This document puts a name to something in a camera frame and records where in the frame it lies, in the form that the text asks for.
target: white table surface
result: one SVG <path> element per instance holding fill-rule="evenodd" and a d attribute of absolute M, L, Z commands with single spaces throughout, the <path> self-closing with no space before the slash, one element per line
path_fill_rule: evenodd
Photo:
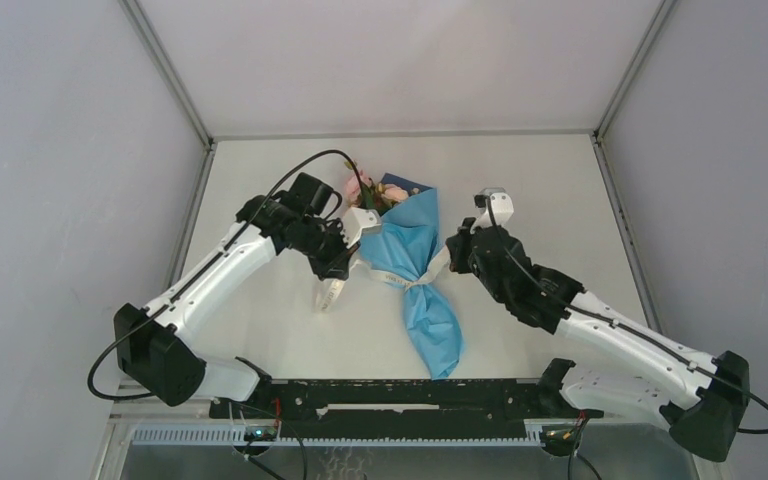
<path fill-rule="evenodd" d="M 373 178 L 391 172 L 437 187 L 444 237 L 476 214 L 473 194 L 484 187 L 506 188 L 516 209 L 507 228 L 533 262 L 565 272 L 644 322 L 585 135 L 223 141 L 185 268 L 216 246 L 247 200 L 328 148 L 344 150 Z M 341 191 L 349 175 L 337 156 L 323 157 L 305 171 Z M 245 357 L 275 378 L 428 378 L 402 323 L 400 290 L 372 281 L 362 269 L 355 272 L 332 311 L 315 313 L 317 280 L 304 256 L 285 251 L 218 308 L 194 346 L 205 354 Z M 454 306 L 466 343 L 451 378 L 536 378 L 554 357 L 623 369 L 600 352 L 517 322 L 471 275 L 446 271 L 435 285 Z"/>

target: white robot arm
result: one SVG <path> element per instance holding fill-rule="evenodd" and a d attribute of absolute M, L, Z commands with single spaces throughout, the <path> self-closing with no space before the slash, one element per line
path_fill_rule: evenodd
<path fill-rule="evenodd" d="M 190 398 L 246 400 L 259 380 L 256 367 L 200 354 L 191 346 L 216 307 L 285 248 L 306 255 L 320 280 L 348 277 L 361 235 L 379 227 L 380 219 L 375 211 L 356 207 L 341 219 L 320 218 L 332 194 L 302 173 L 288 191 L 253 198 L 216 248 L 175 285 L 141 309 L 123 306 L 114 317 L 122 371 L 170 406 Z M 90 390 L 110 398 L 94 390 L 93 374 Z"/>
<path fill-rule="evenodd" d="M 513 203 L 503 189 L 475 196 L 481 213 L 446 241 L 450 269 L 472 273 L 517 320 L 589 344 L 637 376 L 595 372 L 555 359 L 544 372 L 541 403 L 557 416 L 590 410 L 653 424 L 703 458 L 723 461 L 749 399 L 749 365 L 725 352 L 693 350 L 633 322 L 567 275 L 531 263 L 522 243 L 503 228 Z"/>

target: metal frame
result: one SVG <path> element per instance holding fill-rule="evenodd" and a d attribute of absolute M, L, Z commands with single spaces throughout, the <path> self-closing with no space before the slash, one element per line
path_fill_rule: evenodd
<path fill-rule="evenodd" d="M 146 16 L 143 6 L 140 5 L 139 0 L 119 0 L 119 5 L 122 6 L 122 10 L 125 11 L 125 15 L 137 31 L 137 35 L 143 42 L 146 52 L 151 57 L 151 61 L 157 67 L 157 71 L 160 73 L 163 81 L 166 82 L 166 86 L 169 87 L 170 93 L 172 93 L 178 106 L 181 107 L 187 120 L 189 120 L 193 131 L 195 131 L 202 145 L 204 145 L 205 150 L 209 149 L 212 140 L 207 127 L 205 127 L 204 122 L 199 116 L 193 100 L 190 98 L 189 93 L 187 93 L 187 89 L 184 88 L 181 77 L 175 71 L 175 67 L 172 66 L 172 61 L 163 48 L 163 44 L 160 43 L 160 38 L 157 36 L 157 32 L 154 31 L 148 16 Z"/>
<path fill-rule="evenodd" d="M 611 166 L 605 156 L 602 143 L 596 138 L 596 134 L 590 135 L 593 143 L 593 151 L 596 154 L 596 161 L 599 162 L 599 170 L 602 172 L 602 179 L 605 181 L 605 190 L 608 192 L 608 200 L 611 202 L 611 209 L 614 211 L 614 219 L 617 221 L 617 228 L 620 232 L 620 238 L 623 242 L 625 254 L 628 257 L 628 264 L 631 267 L 631 276 L 634 279 L 634 286 L 637 287 L 637 295 L 640 297 L 640 304 L 643 307 L 643 315 L 646 317 L 646 323 L 649 328 L 658 333 L 664 333 L 663 324 L 658 318 L 655 300 L 652 296 L 652 290 L 643 271 L 643 265 L 640 262 L 640 256 L 635 247 L 634 235 L 631 225 L 629 225 L 625 207 L 617 185 L 614 182 L 614 175 Z"/>
<path fill-rule="evenodd" d="M 599 143 L 605 137 L 605 134 L 610 128 L 611 123 L 617 115 L 617 112 L 622 105 L 623 100 L 628 94 L 631 85 L 634 83 L 634 79 L 637 78 L 638 72 L 643 67 L 643 63 L 649 57 L 652 52 L 652 47 L 655 45 L 655 40 L 658 39 L 661 31 L 669 20 L 670 15 L 673 13 L 675 6 L 679 0 L 662 0 L 658 6 L 658 10 L 655 11 L 655 16 L 649 22 L 649 27 L 646 28 L 646 33 L 643 34 L 643 40 L 640 41 L 640 45 L 637 46 L 634 55 L 631 57 L 628 67 L 626 67 L 620 84 L 617 86 L 616 91 L 611 96 L 611 100 L 608 102 L 608 107 L 605 109 L 605 113 L 602 114 L 602 119 L 599 120 L 599 125 L 593 132 Z"/>
<path fill-rule="evenodd" d="M 131 447 L 135 427 L 108 423 L 101 448 L 93 466 L 91 479 L 119 480 L 125 468 L 125 459 Z"/>
<path fill-rule="evenodd" d="M 216 143 L 211 144 L 210 149 L 204 152 L 201 159 L 196 183 L 193 187 L 193 193 L 187 206 L 187 216 L 184 219 L 184 228 L 175 242 L 175 253 L 172 255 L 172 262 L 169 273 L 166 275 L 166 285 L 171 286 L 184 272 L 184 262 L 187 259 L 187 252 L 190 249 L 190 242 L 193 238 L 193 230 L 196 228 L 198 212 L 201 208 L 201 201 L 204 198 L 204 191 L 207 188 L 207 180 L 210 177 L 210 169 L 213 167 L 213 158 L 216 155 Z"/>
<path fill-rule="evenodd" d="M 704 480 L 733 480 L 734 474 L 728 462 L 714 463 L 699 457 L 693 457 L 693 466 L 696 468 L 696 476 Z"/>
<path fill-rule="evenodd" d="M 214 138 L 216 142 L 225 140 L 305 140 L 332 138 L 395 138 L 395 137 L 476 137 L 476 136 L 505 136 L 505 135 L 590 135 L 592 130 L 587 128 L 557 128 L 547 130 L 514 129 L 514 130 L 445 130 L 419 132 L 345 132 L 345 133 L 302 133 L 279 135 L 221 135 Z"/>

